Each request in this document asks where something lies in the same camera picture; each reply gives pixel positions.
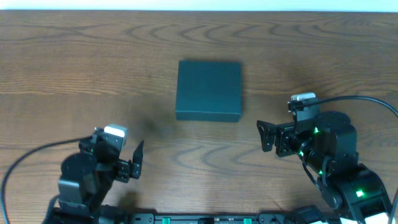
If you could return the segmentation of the dark green box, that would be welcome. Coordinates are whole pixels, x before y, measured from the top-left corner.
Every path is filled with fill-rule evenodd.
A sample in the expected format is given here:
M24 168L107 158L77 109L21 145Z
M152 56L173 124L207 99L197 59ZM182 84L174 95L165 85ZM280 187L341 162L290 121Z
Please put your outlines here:
M181 121L238 122L242 115L241 64L179 61L175 115Z

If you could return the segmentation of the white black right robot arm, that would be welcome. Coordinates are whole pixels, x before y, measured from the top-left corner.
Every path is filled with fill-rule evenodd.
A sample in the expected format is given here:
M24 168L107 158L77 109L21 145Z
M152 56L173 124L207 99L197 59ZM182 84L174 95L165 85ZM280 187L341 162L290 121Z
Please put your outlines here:
M392 203L380 177L360 164L357 132L348 115L316 111L305 120L273 124L257 121L265 152L296 155L322 198L341 218L364 223L379 213L391 214Z

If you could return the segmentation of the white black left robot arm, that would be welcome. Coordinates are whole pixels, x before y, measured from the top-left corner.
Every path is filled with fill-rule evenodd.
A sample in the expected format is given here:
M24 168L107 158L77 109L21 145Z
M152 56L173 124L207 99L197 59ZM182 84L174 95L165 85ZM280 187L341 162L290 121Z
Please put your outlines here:
M132 215L103 200L113 182L141 176L144 141L128 161L119 158L121 137L90 137L78 146L80 152L62 162L59 194L50 201L44 223L131 223Z

